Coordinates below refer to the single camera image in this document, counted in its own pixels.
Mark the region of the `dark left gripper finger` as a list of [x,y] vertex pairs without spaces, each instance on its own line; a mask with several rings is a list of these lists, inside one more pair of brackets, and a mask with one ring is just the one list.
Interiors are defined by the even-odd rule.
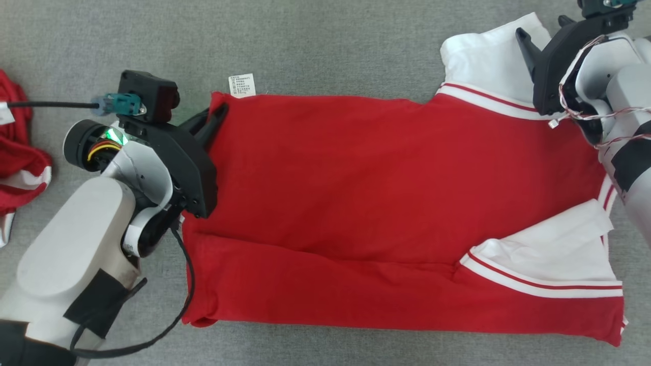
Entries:
[[212,112],[206,109],[198,114],[198,121],[203,123],[197,130],[197,141],[204,149],[210,149],[210,144],[223,125],[228,111],[228,104],[222,104]]
[[205,135],[209,130],[209,109],[205,109],[181,123],[181,129],[191,135]]

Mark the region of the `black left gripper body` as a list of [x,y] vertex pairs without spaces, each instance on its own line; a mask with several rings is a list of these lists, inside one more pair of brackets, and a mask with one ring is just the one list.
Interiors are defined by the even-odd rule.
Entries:
[[186,211],[208,218],[218,202],[218,172],[197,135],[171,124],[148,124],[137,119],[124,119],[122,127],[153,148],[186,197]]

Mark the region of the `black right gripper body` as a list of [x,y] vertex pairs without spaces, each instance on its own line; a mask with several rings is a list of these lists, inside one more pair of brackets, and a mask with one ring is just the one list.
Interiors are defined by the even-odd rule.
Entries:
[[562,111],[558,85],[576,58],[590,41],[617,31],[626,30],[633,20],[635,6],[582,6],[581,21],[560,28],[542,49],[537,66],[533,104],[539,114]]

